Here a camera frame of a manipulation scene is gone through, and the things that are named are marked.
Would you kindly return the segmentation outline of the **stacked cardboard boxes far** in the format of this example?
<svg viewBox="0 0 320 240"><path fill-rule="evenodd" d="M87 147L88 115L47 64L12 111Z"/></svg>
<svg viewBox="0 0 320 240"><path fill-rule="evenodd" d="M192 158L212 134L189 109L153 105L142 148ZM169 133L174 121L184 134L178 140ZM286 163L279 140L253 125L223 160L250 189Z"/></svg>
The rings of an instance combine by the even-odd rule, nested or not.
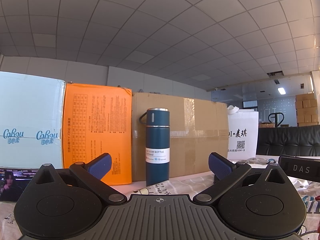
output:
<svg viewBox="0 0 320 240"><path fill-rule="evenodd" d="M298 127L319 124L317 100L313 93L296 95Z"/></svg>

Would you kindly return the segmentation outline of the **light blue Cabau box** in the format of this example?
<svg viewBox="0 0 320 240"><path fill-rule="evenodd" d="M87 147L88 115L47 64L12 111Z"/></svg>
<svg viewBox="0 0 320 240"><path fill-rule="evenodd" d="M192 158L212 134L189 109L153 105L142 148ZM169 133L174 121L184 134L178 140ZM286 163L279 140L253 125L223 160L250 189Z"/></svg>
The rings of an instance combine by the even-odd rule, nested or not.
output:
<svg viewBox="0 0 320 240"><path fill-rule="evenodd" d="M63 167L65 88L63 80L1 72L1 167Z"/></svg>

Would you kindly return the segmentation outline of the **large brown cardboard box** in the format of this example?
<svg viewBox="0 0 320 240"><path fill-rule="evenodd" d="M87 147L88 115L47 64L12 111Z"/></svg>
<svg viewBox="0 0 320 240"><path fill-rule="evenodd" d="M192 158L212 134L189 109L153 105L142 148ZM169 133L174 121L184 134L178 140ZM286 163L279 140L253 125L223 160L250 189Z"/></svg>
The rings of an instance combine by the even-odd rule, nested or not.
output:
<svg viewBox="0 0 320 240"><path fill-rule="evenodd" d="M207 172L208 157L228 153L228 116L224 103L180 96L134 93L132 96L132 180L145 180L145 125L139 118L149 108L170 113L170 172L180 177Z"/></svg>

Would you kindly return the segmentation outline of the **black DAS device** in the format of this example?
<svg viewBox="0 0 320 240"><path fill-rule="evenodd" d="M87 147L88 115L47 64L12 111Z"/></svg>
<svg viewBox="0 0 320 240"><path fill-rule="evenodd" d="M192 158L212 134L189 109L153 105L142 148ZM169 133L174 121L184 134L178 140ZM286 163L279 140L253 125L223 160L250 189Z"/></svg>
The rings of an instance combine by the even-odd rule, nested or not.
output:
<svg viewBox="0 0 320 240"><path fill-rule="evenodd" d="M278 164L288 177L320 182L320 160L282 155Z"/></svg>

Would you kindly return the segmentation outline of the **white paper bag with QR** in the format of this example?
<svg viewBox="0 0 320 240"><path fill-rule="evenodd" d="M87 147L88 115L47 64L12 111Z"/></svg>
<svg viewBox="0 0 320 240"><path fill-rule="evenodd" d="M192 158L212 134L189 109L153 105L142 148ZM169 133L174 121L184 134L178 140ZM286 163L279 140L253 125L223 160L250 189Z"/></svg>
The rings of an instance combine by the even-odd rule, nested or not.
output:
<svg viewBox="0 0 320 240"><path fill-rule="evenodd" d="M247 160L255 158L258 142L259 113L253 109L227 107L228 114L228 159Z"/></svg>

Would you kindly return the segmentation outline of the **dark blue vacuum bottle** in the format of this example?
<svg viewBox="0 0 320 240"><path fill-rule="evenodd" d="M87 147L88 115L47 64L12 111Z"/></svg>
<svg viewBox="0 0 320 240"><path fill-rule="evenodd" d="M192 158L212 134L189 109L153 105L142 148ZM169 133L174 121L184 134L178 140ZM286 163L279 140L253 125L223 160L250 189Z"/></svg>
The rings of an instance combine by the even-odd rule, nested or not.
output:
<svg viewBox="0 0 320 240"><path fill-rule="evenodd" d="M149 108L139 122L145 125L146 186L151 186L169 179L170 112Z"/></svg>

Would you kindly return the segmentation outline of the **black leather sofa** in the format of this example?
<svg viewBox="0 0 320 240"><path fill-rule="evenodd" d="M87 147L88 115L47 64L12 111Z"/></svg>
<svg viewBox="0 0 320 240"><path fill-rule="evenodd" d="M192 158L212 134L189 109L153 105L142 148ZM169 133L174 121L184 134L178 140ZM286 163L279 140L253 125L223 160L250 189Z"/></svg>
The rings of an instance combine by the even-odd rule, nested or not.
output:
<svg viewBox="0 0 320 240"><path fill-rule="evenodd" d="M318 157L319 125L259 128L257 155Z"/></svg>

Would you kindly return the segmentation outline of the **orange printed box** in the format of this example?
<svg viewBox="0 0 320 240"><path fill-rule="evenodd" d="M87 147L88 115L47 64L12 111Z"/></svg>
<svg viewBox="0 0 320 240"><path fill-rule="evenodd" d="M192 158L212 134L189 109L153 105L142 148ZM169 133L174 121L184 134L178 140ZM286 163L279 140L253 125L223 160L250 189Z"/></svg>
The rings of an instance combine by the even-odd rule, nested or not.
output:
<svg viewBox="0 0 320 240"><path fill-rule="evenodd" d="M63 166L88 163L103 153L112 158L102 178L108 185L132 183L132 91L128 88L69 83L62 122Z"/></svg>

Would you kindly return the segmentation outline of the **smartphone playing video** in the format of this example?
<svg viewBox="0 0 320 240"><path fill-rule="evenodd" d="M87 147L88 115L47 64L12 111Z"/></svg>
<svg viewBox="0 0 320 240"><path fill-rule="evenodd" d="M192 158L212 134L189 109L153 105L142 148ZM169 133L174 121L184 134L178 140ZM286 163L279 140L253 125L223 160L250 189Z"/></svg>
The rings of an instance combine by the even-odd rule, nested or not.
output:
<svg viewBox="0 0 320 240"><path fill-rule="evenodd" d="M1 168L1 202L17 202L38 169Z"/></svg>

